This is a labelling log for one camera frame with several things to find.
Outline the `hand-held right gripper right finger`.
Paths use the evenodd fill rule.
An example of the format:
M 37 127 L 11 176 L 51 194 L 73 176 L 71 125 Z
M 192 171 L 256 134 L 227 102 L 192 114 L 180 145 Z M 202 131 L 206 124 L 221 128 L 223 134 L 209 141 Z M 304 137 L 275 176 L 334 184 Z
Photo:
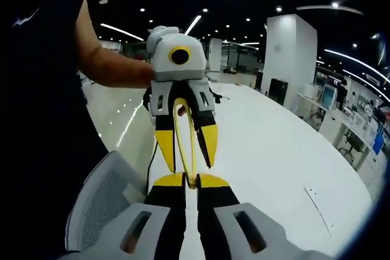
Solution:
M 197 230 L 207 259 L 322 259 L 287 239 L 282 225 L 251 203 L 240 203 L 230 185 L 197 176 Z

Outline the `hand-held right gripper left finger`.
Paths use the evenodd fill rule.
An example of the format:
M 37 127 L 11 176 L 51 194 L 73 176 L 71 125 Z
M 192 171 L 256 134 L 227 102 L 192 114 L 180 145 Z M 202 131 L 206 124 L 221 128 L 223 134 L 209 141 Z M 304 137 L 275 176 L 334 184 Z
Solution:
M 155 181 L 145 203 L 134 203 L 109 222 L 97 242 L 62 259 L 179 259 L 185 219 L 183 172 Z

